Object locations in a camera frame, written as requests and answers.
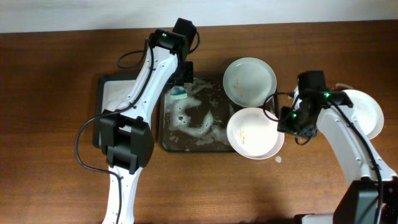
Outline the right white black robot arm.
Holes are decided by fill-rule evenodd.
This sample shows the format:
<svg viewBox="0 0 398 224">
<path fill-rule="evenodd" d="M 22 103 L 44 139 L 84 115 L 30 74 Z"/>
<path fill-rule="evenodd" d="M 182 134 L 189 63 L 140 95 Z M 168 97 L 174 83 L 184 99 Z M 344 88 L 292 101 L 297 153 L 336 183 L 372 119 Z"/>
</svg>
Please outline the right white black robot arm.
<svg viewBox="0 0 398 224">
<path fill-rule="evenodd" d="M 296 139 L 322 133 L 344 173 L 348 189 L 333 213 L 302 214 L 297 223 L 397 223 L 397 174 L 379 156 L 356 121 L 354 104 L 331 91 L 322 71 L 298 75 L 291 107 L 282 107 L 277 130 Z"/>
</svg>

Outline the pale green plate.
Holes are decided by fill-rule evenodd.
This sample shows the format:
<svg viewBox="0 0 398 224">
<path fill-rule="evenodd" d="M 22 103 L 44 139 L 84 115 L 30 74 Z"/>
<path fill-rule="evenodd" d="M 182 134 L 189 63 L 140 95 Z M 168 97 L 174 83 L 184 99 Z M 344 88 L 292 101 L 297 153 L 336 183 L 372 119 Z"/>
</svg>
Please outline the pale green plate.
<svg viewBox="0 0 398 224">
<path fill-rule="evenodd" d="M 359 90 L 344 90 L 353 102 L 356 120 L 368 139 L 380 134 L 384 127 L 384 114 L 377 101 Z"/>
</svg>

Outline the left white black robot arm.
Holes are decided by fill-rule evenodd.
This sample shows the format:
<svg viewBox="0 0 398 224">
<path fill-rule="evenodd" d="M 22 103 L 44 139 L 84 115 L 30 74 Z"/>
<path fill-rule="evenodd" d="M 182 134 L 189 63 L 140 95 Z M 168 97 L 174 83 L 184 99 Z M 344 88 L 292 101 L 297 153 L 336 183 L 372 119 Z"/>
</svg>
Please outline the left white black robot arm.
<svg viewBox="0 0 398 224">
<path fill-rule="evenodd" d="M 137 183 L 154 150 L 152 112 L 165 86 L 193 81 L 193 64 L 186 57 L 196 49 L 194 41 L 200 41 L 197 28 L 179 18 L 171 31 L 157 29 L 146 39 L 137 76 L 99 83 L 93 145 L 108 165 L 104 223 L 134 223 Z"/>
</svg>

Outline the green yellow sponge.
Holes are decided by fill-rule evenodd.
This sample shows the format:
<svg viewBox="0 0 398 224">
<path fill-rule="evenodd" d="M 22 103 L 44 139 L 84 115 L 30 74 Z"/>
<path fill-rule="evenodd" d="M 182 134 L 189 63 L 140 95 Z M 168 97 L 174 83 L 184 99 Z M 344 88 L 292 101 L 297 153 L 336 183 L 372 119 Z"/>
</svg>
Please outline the green yellow sponge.
<svg viewBox="0 0 398 224">
<path fill-rule="evenodd" d="M 181 100 L 187 97 L 187 92 L 182 86 L 175 86 L 170 90 L 171 100 Z"/>
</svg>

